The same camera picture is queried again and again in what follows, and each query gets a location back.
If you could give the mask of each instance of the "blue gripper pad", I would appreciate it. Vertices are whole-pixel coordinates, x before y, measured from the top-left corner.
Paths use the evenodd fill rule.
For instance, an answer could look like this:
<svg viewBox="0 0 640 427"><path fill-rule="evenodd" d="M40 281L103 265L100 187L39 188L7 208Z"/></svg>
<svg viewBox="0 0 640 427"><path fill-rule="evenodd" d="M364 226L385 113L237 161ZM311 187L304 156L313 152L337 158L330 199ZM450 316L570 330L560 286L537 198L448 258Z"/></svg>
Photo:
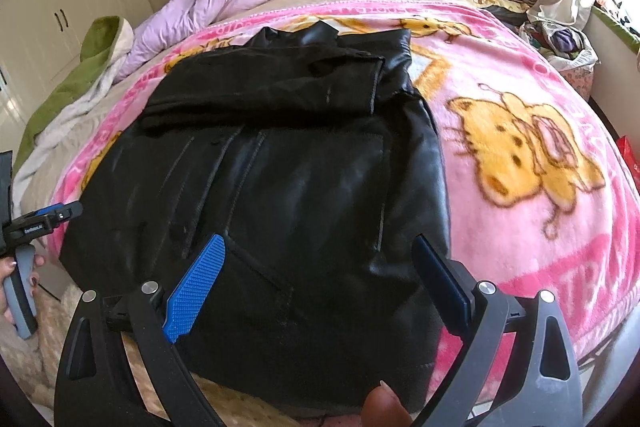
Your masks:
<svg viewBox="0 0 640 427"><path fill-rule="evenodd" d="M214 235L166 302L162 331L172 344L180 335L191 331L224 262L225 241Z"/></svg>

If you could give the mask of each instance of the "white wardrobe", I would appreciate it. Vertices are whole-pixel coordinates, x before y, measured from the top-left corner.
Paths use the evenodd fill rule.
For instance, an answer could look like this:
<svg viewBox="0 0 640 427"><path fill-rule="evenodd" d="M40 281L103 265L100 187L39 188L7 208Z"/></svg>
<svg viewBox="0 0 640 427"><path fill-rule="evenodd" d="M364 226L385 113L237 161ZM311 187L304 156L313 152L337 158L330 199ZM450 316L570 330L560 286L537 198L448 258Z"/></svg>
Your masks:
<svg viewBox="0 0 640 427"><path fill-rule="evenodd" d="M121 15L135 28L148 0L0 0L0 150L16 150L25 123L78 64L93 20Z"/></svg>

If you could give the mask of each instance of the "dark blue gripper pad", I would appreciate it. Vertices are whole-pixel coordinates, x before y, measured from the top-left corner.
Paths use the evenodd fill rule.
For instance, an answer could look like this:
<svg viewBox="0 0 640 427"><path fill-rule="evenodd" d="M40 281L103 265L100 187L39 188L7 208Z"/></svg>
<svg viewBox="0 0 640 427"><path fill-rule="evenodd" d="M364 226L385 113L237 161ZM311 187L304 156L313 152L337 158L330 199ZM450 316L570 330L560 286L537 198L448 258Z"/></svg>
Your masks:
<svg viewBox="0 0 640 427"><path fill-rule="evenodd" d="M36 329L30 327L30 323L36 325L33 317L36 315L36 304L31 296L31 283L29 276L33 272L33 257L35 256L36 249L32 245L20 245L15 249L15 261L17 263L16 272L20 273L20 283L22 289L14 287L14 281L16 277L7 277L2 283L4 288L4 294L6 295L7 304L15 320L15 328L18 330L18 335L22 339L27 339ZM23 291L25 293L29 308L31 310L31 320L24 316L20 308L20 302L18 301L17 291Z"/></svg>
<svg viewBox="0 0 640 427"><path fill-rule="evenodd" d="M225 241L214 235L182 277L166 302L162 330L172 344L191 331L209 291L225 262Z"/></svg>
<svg viewBox="0 0 640 427"><path fill-rule="evenodd" d="M464 337L471 327L471 303L447 262L419 235L412 245L414 267L449 333Z"/></svg>

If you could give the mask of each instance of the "green towel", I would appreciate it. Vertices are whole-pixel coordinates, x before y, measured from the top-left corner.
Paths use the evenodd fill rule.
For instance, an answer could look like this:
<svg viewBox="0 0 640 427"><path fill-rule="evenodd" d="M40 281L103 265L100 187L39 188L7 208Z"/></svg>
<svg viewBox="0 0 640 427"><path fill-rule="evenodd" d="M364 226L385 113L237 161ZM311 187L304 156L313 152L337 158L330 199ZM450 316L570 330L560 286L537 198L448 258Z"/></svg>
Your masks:
<svg viewBox="0 0 640 427"><path fill-rule="evenodd" d="M84 95L109 65L123 20L117 16L101 17L91 24L82 41L80 64L31 115L22 135L20 148L15 155L14 172L18 172L33 152L36 136L44 131L67 105Z"/></svg>

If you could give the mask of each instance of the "cabinet handle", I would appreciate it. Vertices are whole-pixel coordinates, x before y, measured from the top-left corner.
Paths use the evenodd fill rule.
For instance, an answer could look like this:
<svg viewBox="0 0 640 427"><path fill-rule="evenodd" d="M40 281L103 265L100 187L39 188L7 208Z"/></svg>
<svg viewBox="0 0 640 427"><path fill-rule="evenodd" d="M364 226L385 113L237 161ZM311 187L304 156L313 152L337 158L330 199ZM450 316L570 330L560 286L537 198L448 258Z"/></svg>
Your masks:
<svg viewBox="0 0 640 427"><path fill-rule="evenodd" d="M61 31L61 32L63 32L63 31L64 31L64 29L63 29L63 27L62 27L62 22L60 22L60 17L58 17L58 14L57 14L57 13L55 13L55 12L53 13L53 15L55 15L55 16L56 16L56 20L58 21L58 26L60 26L60 31Z"/></svg>

